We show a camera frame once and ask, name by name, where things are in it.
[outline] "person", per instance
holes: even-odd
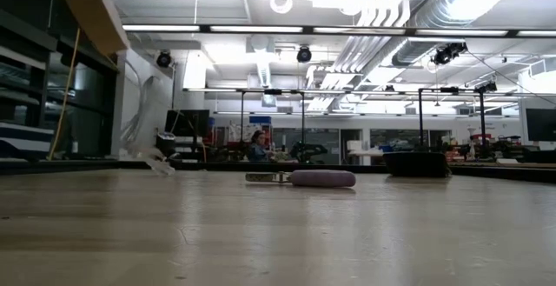
[[[257,130],[251,137],[251,145],[249,146],[249,153],[247,158],[252,163],[267,163],[270,162],[271,151],[265,150],[265,136],[262,130]]]

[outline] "metal pole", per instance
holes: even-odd
[[[305,94],[301,93],[301,159],[305,159]]]
[[[485,100],[483,96],[483,91],[479,91],[479,100],[480,100],[480,135],[482,148],[480,149],[480,154],[482,156],[487,155],[487,129],[485,128]]]
[[[240,128],[240,146],[243,143],[243,97],[245,96],[245,91],[242,91],[242,114],[241,114],[241,128]]]
[[[419,143],[421,147],[425,144],[423,136],[423,90],[419,90]]]

